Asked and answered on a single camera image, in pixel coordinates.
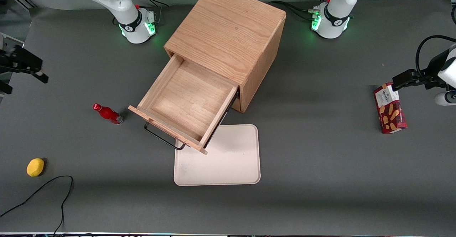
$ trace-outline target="red box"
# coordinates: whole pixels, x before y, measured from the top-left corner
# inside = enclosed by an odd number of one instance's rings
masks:
[[[399,93],[393,91],[392,84],[387,82],[373,92],[383,134],[391,134],[407,128],[404,112],[400,106]]]

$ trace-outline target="wooden drawer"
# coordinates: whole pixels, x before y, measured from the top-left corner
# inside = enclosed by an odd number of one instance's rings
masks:
[[[192,148],[205,146],[236,98],[238,84],[174,54],[134,113]]]

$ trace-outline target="gray tabletop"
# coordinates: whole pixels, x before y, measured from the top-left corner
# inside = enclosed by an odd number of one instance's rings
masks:
[[[140,45],[108,10],[33,11],[25,48],[44,60],[49,83],[15,74],[0,105],[0,211],[69,174],[67,232],[456,236],[456,108],[434,103],[442,90],[403,89],[409,128],[383,135],[373,99],[414,67],[422,39],[454,36],[449,0],[360,1],[335,40],[289,13],[248,110],[223,121],[259,131],[261,180],[238,186],[175,185],[174,150],[127,111],[166,65],[163,45],[190,9],[164,8],[158,35]],[[422,65],[450,45],[429,41]],[[105,121],[95,102],[125,122]],[[36,157],[48,168],[32,178]],[[68,185],[57,180],[2,217],[0,232],[54,231]]]

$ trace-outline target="black metal handle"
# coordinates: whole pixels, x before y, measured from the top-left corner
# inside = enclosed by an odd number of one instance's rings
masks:
[[[160,136],[156,135],[155,133],[153,133],[151,130],[147,129],[147,126],[149,125],[148,122],[145,123],[144,125],[144,130],[147,132],[147,133],[150,133],[151,135],[155,136],[156,138],[160,139],[162,142],[166,143],[167,145],[173,147],[174,149],[180,151],[182,149],[184,149],[185,147],[185,144],[182,144],[182,146],[180,148],[174,146],[172,143],[169,143],[168,141],[166,141],[165,139],[161,138]]]

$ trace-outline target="wood grain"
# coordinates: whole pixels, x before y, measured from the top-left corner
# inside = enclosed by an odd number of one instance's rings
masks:
[[[244,113],[249,106],[252,98],[254,97],[259,85],[263,81],[266,73],[274,62],[277,55],[277,50],[279,49],[280,38],[282,37],[282,31],[285,24],[285,18],[277,25],[277,29],[274,32],[274,35],[271,36],[268,44],[264,47],[264,50],[261,52],[261,56],[255,67],[252,69],[248,78],[240,85],[240,94],[241,94],[241,108],[240,111]]]
[[[277,54],[284,21],[284,11],[257,0],[199,0],[164,47],[238,83],[233,108],[244,112]]]
[[[173,55],[171,57],[171,59],[161,71],[160,75],[158,75],[153,85],[150,87],[141,102],[138,104],[138,107],[143,107],[144,104],[151,104],[157,98],[158,94],[161,93],[163,88],[166,86],[166,83],[168,83],[182,62],[182,57],[178,55]]]
[[[137,109],[131,110],[203,151],[237,89],[234,81],[173,55]]]

